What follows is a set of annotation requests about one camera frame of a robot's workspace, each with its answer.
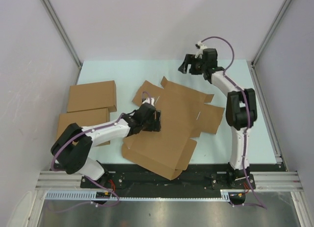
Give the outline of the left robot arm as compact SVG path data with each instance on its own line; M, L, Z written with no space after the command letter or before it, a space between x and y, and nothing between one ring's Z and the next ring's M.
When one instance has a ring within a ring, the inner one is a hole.
M108 183L107 171L99 161L88 157L90 150L112 139L130 137L141 131L161 131L161 111L148 102L108 123L95 126L72 123L51 148L51 169L57 171L54 165L58 163L67 174L79 173L102 188Z

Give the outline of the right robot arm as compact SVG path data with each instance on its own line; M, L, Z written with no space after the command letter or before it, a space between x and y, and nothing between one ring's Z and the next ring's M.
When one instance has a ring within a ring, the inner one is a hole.
M187 54L178 70L187 74L202 75L204 80L217 87L227 98L226 121L232 131L232 153L226 174L222 181L234 189L252 189L254 180L249 178L250 165L247 158L250 129L257 120L255 90L242 89L230 77L226 70L218 66L216 49L196 45L196 54Z

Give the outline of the right aluminium side rail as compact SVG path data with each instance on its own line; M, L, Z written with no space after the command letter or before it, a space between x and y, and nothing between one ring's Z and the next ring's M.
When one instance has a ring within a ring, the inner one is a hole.
M253 81L253 85L256 90L258 100L259 100L260 108L263 114L268 136L270 138L270 142L274 151L276 162L277 164L280 164L280 165L283 164L286 167L285 159L284 159L284 156L283 156L283 153L282 153L279 141L278 141L278 137L277 137L273 122L271 120L270 113L268 111L267 103L266 103L266 100L262 91L262 87L261 87L260 81L258 79L256 70L255 70L255 66L251 63L251 61L247 61L247 65L248 65L248 69L251 75L251 79Z

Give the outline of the folded cardboard box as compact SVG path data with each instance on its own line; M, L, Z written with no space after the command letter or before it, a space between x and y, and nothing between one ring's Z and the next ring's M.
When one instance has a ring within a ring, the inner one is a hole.
M109 121L110 112L107 108L60 114L56 139L60 137L69 124L77 123L78 126L95 126Z
M69 90L67 112L107 108L117 111L117 94L114 80L73 85Z

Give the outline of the brown cardboard box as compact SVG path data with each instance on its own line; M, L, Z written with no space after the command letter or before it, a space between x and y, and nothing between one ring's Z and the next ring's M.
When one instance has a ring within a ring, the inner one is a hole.
M122 157L168 180L186 170L202 132L216 134L224 108L211 105L212 94L205 94L161 80L161 86L144 81L132 102L141 104L142 92L155 99L161 111L159 132L141 131L123 139Z

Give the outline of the right aluminium frame post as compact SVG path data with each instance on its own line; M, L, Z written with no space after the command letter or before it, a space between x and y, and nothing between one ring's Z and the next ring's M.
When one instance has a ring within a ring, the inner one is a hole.
M272 21L265 37L263 38L256 54L254 55L251 65L254 67L256 66L257 62L259 61L260 57L262 56L263 52L265 51L268 43L270 42L272 36L275 34L277 28L279 27L282 19L284 18L286 12L288 11L290 5L292 4L293 0L284 0L282 5L279 8L274 20Z

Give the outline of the aluminium frame post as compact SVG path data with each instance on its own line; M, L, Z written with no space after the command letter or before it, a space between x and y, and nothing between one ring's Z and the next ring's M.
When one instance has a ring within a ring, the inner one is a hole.
M49 18L52 21L52 24L54 25L56 31L58 32L59 36L61 37L61 40L63 41L66 49L68 50L71 58L75 62L76 66L80 70L82 68L82 62L73 46L73 43L71 42L57 12L55 11L52 2L50 0L40 0L43 7L45 8Z
M260 57L262 56L263 52L265 51L268 43L270 42L272 36L275 34L277 28L279 27L282 19L284 18L286 12L288 11L290 5L292 4L293 0L284 0L282 5L279 8L274 20L272 21L265 37L263 38L256 54L254 55L251 65L254 67L256 66L257 62L259 61Z

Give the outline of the front aluminium frame rail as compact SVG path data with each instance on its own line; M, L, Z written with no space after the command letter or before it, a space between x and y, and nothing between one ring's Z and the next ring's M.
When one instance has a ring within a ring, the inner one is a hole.
M303 191L297 172L252 172L256 189L260 192ZM80 174L42 171L35 185L36 190L80 190Z

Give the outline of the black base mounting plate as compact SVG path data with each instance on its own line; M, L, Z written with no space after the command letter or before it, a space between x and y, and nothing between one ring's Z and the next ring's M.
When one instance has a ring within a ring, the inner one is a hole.
M221 184L228 183L227 174L231 172L227 164L192 164L177 178L168 180L134 164L105 164L105 168L109 173L100 184L108 184L109 180L112 180L117 189L125 189L133 184L213 186L214 180Z

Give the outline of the lower folded cardboard box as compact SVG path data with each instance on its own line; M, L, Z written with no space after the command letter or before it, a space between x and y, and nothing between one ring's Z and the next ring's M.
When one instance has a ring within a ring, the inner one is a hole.
M60 137L69 124L77 123L78 126L95 126L109 121L110 112L107 108L60 114L56 139Z

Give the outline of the left aluminium frame post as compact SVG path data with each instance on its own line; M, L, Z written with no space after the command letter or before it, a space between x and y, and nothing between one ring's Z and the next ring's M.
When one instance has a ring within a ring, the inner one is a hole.
M61 37L61 40L63 41L66 49L68 50L71 58L75 62L76 66L80 70L82 68L82 62L73 46L73 43L71 42L57 12L55 11L52 2L50 0L40 0L43 7L45 8L49 18L52 21L52 24L54 25L56 31L58 32L59 36Z

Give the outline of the upper folded cardboard box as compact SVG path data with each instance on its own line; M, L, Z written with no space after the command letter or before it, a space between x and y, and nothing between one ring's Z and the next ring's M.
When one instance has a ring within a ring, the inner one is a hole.
M73 85L69 90L67 112L107 108L117 111L117 94L114 80Z

